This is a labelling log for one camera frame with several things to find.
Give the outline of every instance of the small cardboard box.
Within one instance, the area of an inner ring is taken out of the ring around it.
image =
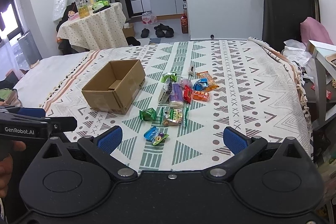
[[[135,37],[134,24],[129,23],[129,28],[123,28],[125,37]]]
[[[82,93],[94,110],[126,114],[145,76],[140,60],[110,61],[83,87]]]

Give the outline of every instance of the tile floor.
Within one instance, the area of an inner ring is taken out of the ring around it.
[[[162,23],[163,25],[168,25],[174,30],[174,36],[172,38],[157,38],[155,35],[154,27]],[[141,38],[141,31],[147,28],[150,32],[148,38]],[[141,46],[148,45],[149,43],[169,43],[169,42],[184,42],[189,41],[189,34],[182,33],[181,21],[179,19],[167,19],[159,20],[153,25],[145,25],[142,22],[134,23],[135,38],[141,43]]]

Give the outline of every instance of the tablecloth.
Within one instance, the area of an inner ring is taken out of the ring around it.
[[[122,31],[125,20],[121,3],[113,3],[110,8],[96,14],[90,13],[88,17],[64,22],[57,37],[89,50],[127,47]]]
[[[126,115],[92,110],[81,89],[109,60],[140,59],[146,81]],[[192,101],[187,127],[162,127],[159,119],[144,122],[139,110],[153,107],[160,113],[158,96],[163,73],[187,75],[208,70],[218,85],[210,102]],[[233,154],[223,143],[223,130],[231,126],[248,137],[256,134],[269,142],[298,139],[310,153],[310,136],[297,91],[288,72],[257,44],[250,41],[193,41],[91,52],[45,102],[47,116],[71,115],[78,127],[66,133],[71,141],[97,136],[121,126],[123,140],[112,156],[134,170],[195,170],[219,164]],[[153,146],[143,134],[152,126],[169,137]]]

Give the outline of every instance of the screw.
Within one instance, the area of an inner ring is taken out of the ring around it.
[[[134,170],[131,168],[121,168],[120,170],[118,170],[118,175],[122,177],[130,177],[133,174]]]
[[[170,175],[168,175],[168,178],[169,179],[177,179],[177,175],[170,174]]]
[[[214,168],[210,170],[210,175],[213,177],[223,177],[226,175],[226,171],[222,168]]]

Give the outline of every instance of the bottle with yellow liquid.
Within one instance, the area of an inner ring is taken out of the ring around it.
[[[79,13],[79,18],[84,18],[90,15],[86,0],[75,0],[75,2]]]

